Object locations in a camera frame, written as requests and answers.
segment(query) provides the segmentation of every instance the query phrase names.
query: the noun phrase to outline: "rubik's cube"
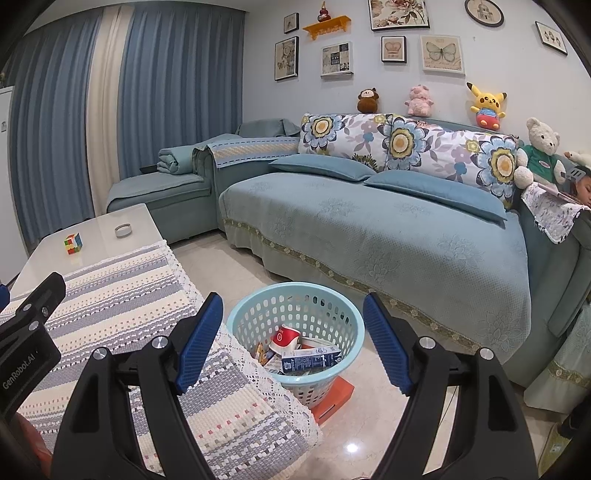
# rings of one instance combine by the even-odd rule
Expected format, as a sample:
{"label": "rubik's cube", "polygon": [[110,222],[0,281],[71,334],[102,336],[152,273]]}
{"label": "rubik's cube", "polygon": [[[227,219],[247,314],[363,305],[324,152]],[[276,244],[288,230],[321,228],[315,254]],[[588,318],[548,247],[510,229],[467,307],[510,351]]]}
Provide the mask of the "rubik's cube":
{"label": "rubik's cube", "polygon": [[66,250],[68,250],[68,255],[79,252],[82,248],[82,240],[80,240],[80,234],[73,233],[71,235],[68,235],[68,237],[64,240],[64,244],[66,245]]}

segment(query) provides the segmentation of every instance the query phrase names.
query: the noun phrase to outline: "red cup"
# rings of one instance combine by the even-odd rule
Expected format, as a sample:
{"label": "red cup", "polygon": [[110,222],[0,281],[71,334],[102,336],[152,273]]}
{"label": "red cup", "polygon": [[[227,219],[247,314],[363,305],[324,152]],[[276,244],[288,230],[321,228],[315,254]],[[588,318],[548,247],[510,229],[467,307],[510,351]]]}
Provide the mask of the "red cup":
{"label": "red cup", "polygon": [[275,353],[284,356],[287,352],[297,350],[299,348],[298,340],[300,339],[300,331],[295,328],[281,325],[277,333],[271,339],[269,348]]}

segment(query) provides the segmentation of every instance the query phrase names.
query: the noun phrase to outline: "green shirt on teddy bear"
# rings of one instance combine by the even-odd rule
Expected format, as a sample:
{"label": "green shirt on teddy bear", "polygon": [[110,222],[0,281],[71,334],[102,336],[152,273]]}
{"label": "green shirt on teddy bear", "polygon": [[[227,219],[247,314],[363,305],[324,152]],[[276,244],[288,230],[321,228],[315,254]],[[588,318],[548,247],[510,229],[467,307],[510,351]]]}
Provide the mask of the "green shirt on teddy bear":
{"label": "green shirt on teddy bear", "polygon": [[556,183],[556,179],[554,178],[554,167],[556,166],[558,159],[545,154],[531,145],[524,146],[523,150],[527,153],[527,168],[530,169],[534,175],[537,175],[544,180],[548,180],[550,183]]}

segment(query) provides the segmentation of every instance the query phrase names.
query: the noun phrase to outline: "pink pig plush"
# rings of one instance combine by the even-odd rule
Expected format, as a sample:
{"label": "pink pig plush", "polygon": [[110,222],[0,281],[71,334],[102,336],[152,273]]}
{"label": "pink pig plush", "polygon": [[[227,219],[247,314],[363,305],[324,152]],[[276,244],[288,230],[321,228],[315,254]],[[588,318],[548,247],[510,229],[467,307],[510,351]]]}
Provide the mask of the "pink pig plush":
{"label": "pink pig plush", "polygon": [[434,103],[429,88],[424,85],[411,88],[410,101],[404,102],[408,106],[408,114],[414,116],[431,116],[431,107]]}

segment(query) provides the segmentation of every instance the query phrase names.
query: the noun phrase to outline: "blue curtain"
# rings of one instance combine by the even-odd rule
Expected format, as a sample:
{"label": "blue curtain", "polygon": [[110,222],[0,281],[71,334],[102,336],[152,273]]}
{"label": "blue curtain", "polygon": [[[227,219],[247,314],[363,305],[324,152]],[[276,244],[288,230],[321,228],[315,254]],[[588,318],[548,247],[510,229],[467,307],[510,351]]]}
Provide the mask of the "blue curtain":
{"label": "blue curtain", "polygon": [[244,12],[185,2],[134,4],[121,66],[119,174],[158,150],[234,133],[242,120]]}
{"label": "blue curtain", "polygon": [[27,245],[94,217],[86,166],[86,91],[102,9],[29,33],[6,65],[14,85],[10,162]]}

